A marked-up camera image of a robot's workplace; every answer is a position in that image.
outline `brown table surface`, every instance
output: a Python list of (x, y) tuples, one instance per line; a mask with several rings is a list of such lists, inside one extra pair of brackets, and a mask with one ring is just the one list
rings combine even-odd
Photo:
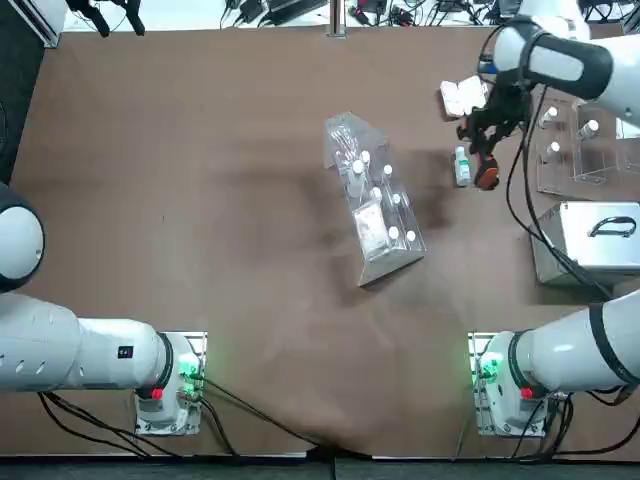
[[(453, 455), (472, 410), (467, 332), (535, 327), (584, 302), (536, 285), (503, 186), (452, 187), (455, 123), (436, 91), (473, 73), (488, 33), (65, 34), (45, 55), (12, 184), (47, 232), (24, 291), (78, 316), (208, 331), (207, 375), (297, 431), (370, 454)], [(322, 167), (323, 121), (347, 110), (389, 136), (428, 247), (367, 289), (339, 179)], [(505, 171), (517, 142), (497, 148)], [(514, 191), (523, 212), (520, 179)], [(128, 392), (67, 396), (132, 425)], [(243, 453), (309, 447), (212, 399)], [(1, 453), (111, 451), (59, 431), (34, 394), (0, 401)], [(572, 448), (622, 438), (637, 410), (576, 404)], [(464, 456), (514, 447), (470, 430)], [(221, 451), (206, 427), (164, 443)], [(608, 458), (635, 460), (638, 445)]]

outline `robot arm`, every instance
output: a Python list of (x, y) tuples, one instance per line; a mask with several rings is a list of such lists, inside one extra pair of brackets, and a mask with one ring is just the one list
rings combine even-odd
[[(640, 36), (591, 40), (574, 0), (524, 0), (518, 17), (498, 34), (493, 63), (498, 76), (487, 103), (492, 111), (512, 112), (492, 104), (492, 97), (499, 98), (494, 91), (511, 91), (524, 80), (528, 91), (548, 85), (640, 125)], [(467, 124), (483, 117), (486, 112), (472, 113)], [(480, 366), (496, 433), (533, 435), (528, 422), (550, 393), (640, 384), (639, 311), (636, 291), (534, 330), (494, 336)], [(533, 421), (537, 431), (545, 415), (546, 407)]]
[[(528, 58), (524, 55), (535, 41)], [(498, 81), (523, 77), (584, 100), (593, 100), (626, 122), (640, 125), (640, 37), (589, 39), (574, 0), (524, 0), (518, 17), (496, 39)]]
[(141, 433), (197, 433), (199, 407), (183, 394), (194, 391), (185, 374), (202, 375), (202, 362), (185, 336), (135, 320), (78, 318), (8, 293), (36, 273), (44, 248), (34, 209), (0, 184), (0, 392), (134, 389)]

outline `red button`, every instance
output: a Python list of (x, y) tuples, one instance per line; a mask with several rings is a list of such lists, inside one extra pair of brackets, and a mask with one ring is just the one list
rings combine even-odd
[(531, 390), (528, 387), (521, 388), (520, 389), (520, 396), (522, 398), (524, 398), (525, 400), (531, 400), (533, 398), (533, 390)]

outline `white bottle cap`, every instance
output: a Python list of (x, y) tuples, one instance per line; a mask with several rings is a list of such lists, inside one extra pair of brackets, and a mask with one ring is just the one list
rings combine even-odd
[(356, 175), (360, 175), (362, 172), (364, 172), (364, 163), (362, 163), (361, 160), (356, 160), (353, 162), (353, 164), (351, 164), (351, 169), (353, 170), (353, 173), (355, 173)]

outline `black ring on robot arm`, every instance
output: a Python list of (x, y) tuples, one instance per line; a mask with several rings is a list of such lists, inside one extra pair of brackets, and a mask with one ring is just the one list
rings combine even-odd
[[(504, 35), (504, 30), (508, 28), (516, 30), (525, 41), (523, 45), (524, 53), (527, 53), (527, 46), (531, 44), (530, 39), (542, 31), (538, 24), (526, 17), (514, 17), (505, 25), (501, 35)], [(527, 80), (534, 83), (548, 85), (585, 100), (600, 97), (606, 90), (607, 85), (609, 85), (613, 75), (613, 57), (606, 48), (591, 43), (556, 37), (550, 33), (536, 39), (535, 46), (531, 49), (531, 52), (528, 52), (527, 56), (530, 57), (536, 51), (536, 48), (544, 48), (578, 60), (583, 65), (580, 77), (576, 80), (564, 80), (549, 74), (541, 74), (530, 69), (530, 58), (525, 58), (524, 63), (521, 58), (519, 65), (524, 65), (522, 71), (519, 68), (501, 71), (496, 79), (497, 82), (515, 84), (519, 82), (520, 76), (523, 75)]]
[(589, 323), (591, 324), (591, 332), (596, 346), (602, 355), (602, 359), (616, 376), (624, 383), (630, 385), (640, 384), (640, 379), (631, 373), (620, 361), (616, 352), (614, 352), (607, 332), (604, 328), (603, 304), (598, 303), (589, 306)]
[(173, 347), (171, 346), (171, 341), (167, 338), (167, 335), (162, 332), (157, 332), (158, 337), (162, 340), (162, 345), (164, 346), (165, 351), (165, 362), (164, 368), (162, 369), (162, 373), (158, 377), (156, 383), (154, 383), (150, 387), (142, 387), (136, 389), (136, 394), (140, 398), (149, 399), (151, 398), (151, 392), (156, 389), (164, 389), (169, 383), (169, 379), (171, 378), (171, 371), (173, 370)]
[(509, 363), (509, 371), (511, 372), (511, 377), (513, 381), (518, 386), (518, 388), (532, 388), (532, 385), (527, 378), (520, 370), (520, 366), (518, 365), (518, 343), (524, 335), (529, 330), (523, 330), (521, 332), (515, 332), (513, 337), (511, 337), (511, 341), (509, 342), (509, 349), (507, 350), (507, 362)]

